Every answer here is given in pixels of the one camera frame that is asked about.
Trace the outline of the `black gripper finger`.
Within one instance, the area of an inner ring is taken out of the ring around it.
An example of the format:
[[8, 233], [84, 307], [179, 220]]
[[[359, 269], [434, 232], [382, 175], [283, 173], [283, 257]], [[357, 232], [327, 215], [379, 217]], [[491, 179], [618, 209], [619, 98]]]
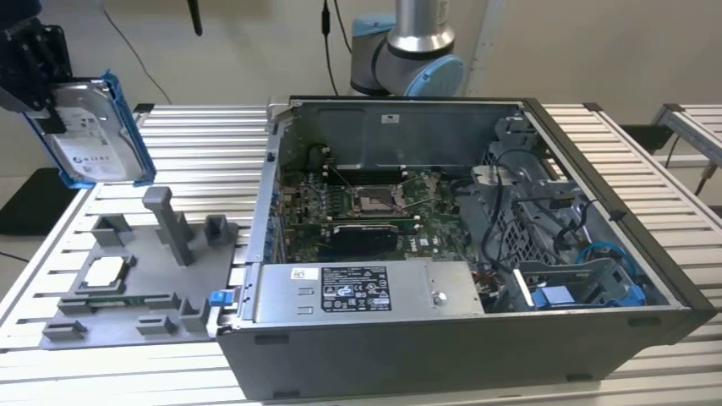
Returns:
[[55, 107], [46, 107], [34, 114], [34, 121], [38, 124], [43, 134], [62, 134], [63, 120]]

